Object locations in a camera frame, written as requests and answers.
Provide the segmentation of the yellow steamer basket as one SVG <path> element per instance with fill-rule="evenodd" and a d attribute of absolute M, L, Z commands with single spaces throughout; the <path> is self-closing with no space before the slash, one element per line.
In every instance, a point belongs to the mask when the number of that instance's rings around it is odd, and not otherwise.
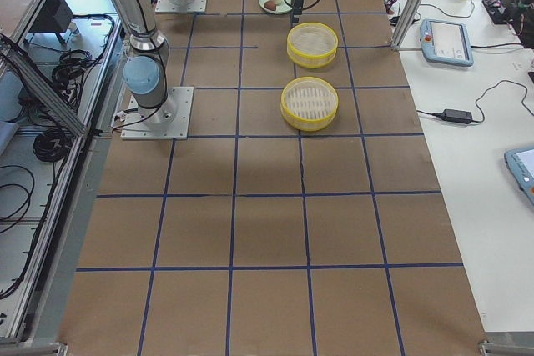
<path fill-rule="evenodd" d="M 301 23 L 286 37 L 286 52 L 290 60 L 303 68 L 322 68 L 330 64 L 337 53 L 338 37 L 323 23 Z"/>
<path fill-rule="evenodd" d="M 282 118 L 293 128 L 317 132 L 329 126 L 339 107 L 338 93 L 321 78 L 296 78 L 284 87 L 280 97 Z"/>

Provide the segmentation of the brown bun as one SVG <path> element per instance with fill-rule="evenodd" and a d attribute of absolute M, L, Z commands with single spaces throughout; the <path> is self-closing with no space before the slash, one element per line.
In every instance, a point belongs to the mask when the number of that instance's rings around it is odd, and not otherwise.
<path fill-rule="evenodd" d="M 277 9 L 277 3 L 273 0 L 269 0 L 264 3 L 263 7 L 267 11 L 275 12 Z"/>

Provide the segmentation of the teach pendant far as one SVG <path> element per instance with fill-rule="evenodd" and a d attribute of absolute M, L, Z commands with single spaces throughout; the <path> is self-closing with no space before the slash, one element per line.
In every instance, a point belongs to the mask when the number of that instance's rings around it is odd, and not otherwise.
<path fill-rule="evenodd" d="M 420 25 L 421 51 L 426 61 L 458 67 L 474 63 L 466 25 L 423 19 Z"/>

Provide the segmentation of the teach pendant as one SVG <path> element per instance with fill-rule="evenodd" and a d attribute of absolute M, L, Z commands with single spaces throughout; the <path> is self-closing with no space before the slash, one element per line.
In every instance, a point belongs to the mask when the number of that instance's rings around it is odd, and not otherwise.
<path fill-rule="evenodd" d="M 504 153 L 504 160 L 519 189 L 526 195 L 530 203 L 533 195 L 533 146 L 512 149 Z"/>
<path fill-rule="evenodd" d="M 420 25 L 421 51 L 426 61 L 458 67 L 474 63 L 466 25 L 423 19 Z"/>

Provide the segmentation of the black power adapter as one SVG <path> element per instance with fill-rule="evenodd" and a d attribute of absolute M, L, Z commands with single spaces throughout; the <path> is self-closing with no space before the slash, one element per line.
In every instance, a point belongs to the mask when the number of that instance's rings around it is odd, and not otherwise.
<path fill-rule="evenodd" d="M 473 122 L 469 111 L 446 108 L 440 115 L 440 119 L 450 123 L 470 124 Z"/>

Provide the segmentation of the black electronics box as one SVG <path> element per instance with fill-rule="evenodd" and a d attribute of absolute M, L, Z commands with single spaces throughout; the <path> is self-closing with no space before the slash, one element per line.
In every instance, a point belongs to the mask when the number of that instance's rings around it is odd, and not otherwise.
<path fill-rule="evenodd" d="M 46 0 L 28 32 L 54 33 L 58 41 L 65 44 L 63 34 L 67 32 L 73 17 L 66 0 Z"/>

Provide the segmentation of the brown paper table mat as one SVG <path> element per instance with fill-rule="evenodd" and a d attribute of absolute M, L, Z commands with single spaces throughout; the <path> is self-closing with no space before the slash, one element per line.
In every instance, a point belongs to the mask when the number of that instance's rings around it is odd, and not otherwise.
<path fill-rule="evenodd" d="M 103 138 L 59 338 L 72 355 L 475 355 L 484 338 L 382 0 L 306 0 L 333 28 L 333 123 L 280 95 L 286 16 L 159 17 L 194 99 L 184 141 Z"/>

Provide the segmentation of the teach pendant near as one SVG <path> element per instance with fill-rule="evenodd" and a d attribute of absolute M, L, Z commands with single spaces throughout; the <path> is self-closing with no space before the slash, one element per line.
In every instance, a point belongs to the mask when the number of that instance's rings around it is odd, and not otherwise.
<path fill-rule="evenodd" d="M 504 153 L 504 160 L 519 189 L 526 195 L 530 203 L 533 195 L 533 146 L 512 149 Z"/>

